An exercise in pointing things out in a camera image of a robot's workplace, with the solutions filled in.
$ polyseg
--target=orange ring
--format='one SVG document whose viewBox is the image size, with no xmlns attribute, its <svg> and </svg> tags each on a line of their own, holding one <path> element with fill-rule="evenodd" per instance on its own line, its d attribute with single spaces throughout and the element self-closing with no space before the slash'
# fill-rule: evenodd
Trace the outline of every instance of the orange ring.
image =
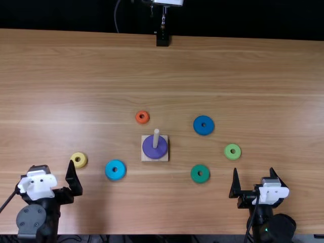
<svg viewBox="0 0 324 243">
<path fill-rule="evenodd" d="M 145 124 L 148 122 L 148 120 L 150 120 L 150 116 L 148 115 L 148 113 L 145 110 L 140 110 L 136 116 L 135 119 L 138 123 L 140 124 Z"/>
</svg>

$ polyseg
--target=yellow ring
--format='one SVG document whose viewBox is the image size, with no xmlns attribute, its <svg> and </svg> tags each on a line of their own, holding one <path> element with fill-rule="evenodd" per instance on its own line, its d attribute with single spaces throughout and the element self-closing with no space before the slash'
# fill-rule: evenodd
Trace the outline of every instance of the yellow ring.
<svg viewBox="0 0 324 243">
<path fill-rule="evenodd" d="M 73 161 L 74 166 L 78 169 L 85 166 L 88 162 L 87 156 L 84 153 L 80 153 L 80 152 L 74 153 L 71 156 L 70 160 Z"/>
</svg>

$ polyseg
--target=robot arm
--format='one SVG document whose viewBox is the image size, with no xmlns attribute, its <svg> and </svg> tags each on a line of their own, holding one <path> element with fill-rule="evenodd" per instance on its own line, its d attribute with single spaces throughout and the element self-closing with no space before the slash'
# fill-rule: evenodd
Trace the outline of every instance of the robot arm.
<svg viewBox="0 0 324 243">
<path fill-rule="evenodd" d="M 28 204 L 16 219 L 21 243 L 56 242 L 61 205 L 73 203 L 74 197 L 83 193 L 73 161 L 69 163 L 65 180 L 69 188 L 52 190 L 57 185 L 57 180 L 46 165 L 32 166 L 26 175 L 21 176 L 15 191 L 0 209 L 1 212 L 15 194 L 21 195 Z"/>
<path fill-rule="evenodd" d="M 270 177 L 263 177 L 254 190 L 246 191 L 241 190 L 237 169 L 234 169 L 229 198 L 238 198 L 237 207 L 250 211 L 246 238 L 252 227 L 254 243 L 292 242 L 296 222 L 285 214 L 273 215 L 272 211 L 288 194 L 288 187 L 273 168 L 270 168 Z"/>
</svg>

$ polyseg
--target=blue ring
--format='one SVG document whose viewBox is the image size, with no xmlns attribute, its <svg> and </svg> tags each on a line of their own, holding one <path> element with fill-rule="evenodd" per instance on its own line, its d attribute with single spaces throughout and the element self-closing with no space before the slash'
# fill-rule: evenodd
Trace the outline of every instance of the blue ring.
<svg viewBox="0 0 324 243">
<path fill-rule="evenodd" d="M 126 174 L 126 166 L 123 162 L 121 162 L 118 159 L 111 160 L 106 165 L 105 174 L 109 180 L 112 181 L 120 180 Z"/>
<path fill-rule="evenodd" d="M 206 136 L 212 133 L 214 128 L 215 128 L 215 124 L 213 120 L 206 115 L 198 116 L 193 122 L 193 129 L 199 135 Z"/>
</svg>

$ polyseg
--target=black background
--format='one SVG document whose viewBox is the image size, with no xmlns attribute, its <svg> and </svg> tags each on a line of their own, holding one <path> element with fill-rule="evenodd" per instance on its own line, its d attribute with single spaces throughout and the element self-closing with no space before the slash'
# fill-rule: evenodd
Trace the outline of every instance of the black background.
<svg viewBox="0 0 324 243">
<path fill-rule="evenodd" d="M 116 0 L 0 0 L 0 27 L 115 32 Z M 121 0 L 122 33 L 153 34 L 161 18 L 140 0 Z M 172 35 L 324 39 L 324 1 L 184 0 L 169 8 Z"/>
</svg>

